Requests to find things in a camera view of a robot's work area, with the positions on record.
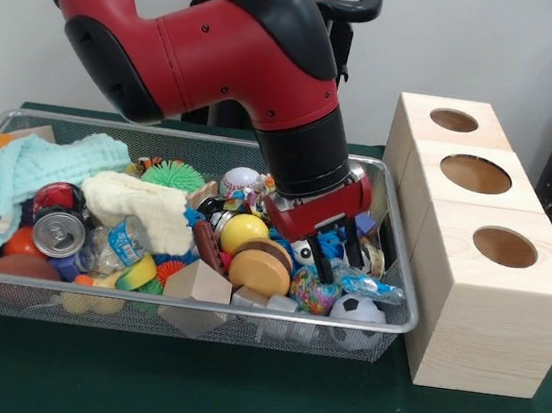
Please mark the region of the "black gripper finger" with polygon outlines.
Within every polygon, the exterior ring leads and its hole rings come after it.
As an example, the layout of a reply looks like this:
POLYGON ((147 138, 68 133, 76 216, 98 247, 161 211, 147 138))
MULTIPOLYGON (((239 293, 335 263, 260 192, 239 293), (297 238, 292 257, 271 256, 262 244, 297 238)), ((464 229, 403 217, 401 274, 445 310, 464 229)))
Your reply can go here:
POLYGON ((318 238, 319 237, 316 233, 309 237, 309 245, 312 251, 314 264, 316 266, 321 283, 332 284, 334 280, 333 269, 331 268, 329 259, 322 251, 321 244, 318 238))
POLYGON ((351 267, 361 269, 364 265, 363 252, 360 239, 357 235, 356 219, 350 218, 346 223, 346 241, 345 251, 347 254, 347 261, 351 267))

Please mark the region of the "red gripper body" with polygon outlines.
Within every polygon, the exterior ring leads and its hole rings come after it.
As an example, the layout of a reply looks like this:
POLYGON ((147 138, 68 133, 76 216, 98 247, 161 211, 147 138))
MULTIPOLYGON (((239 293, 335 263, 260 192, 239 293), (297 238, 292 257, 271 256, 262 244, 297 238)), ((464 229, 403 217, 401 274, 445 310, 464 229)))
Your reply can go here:
POLYGON ((367 176, 301 203, 287 200, 276 192, 265 198, 268 216, 276 230, 288 241, 307 240, 329 225, 346 222, 370 208, 372 188, 367 176))

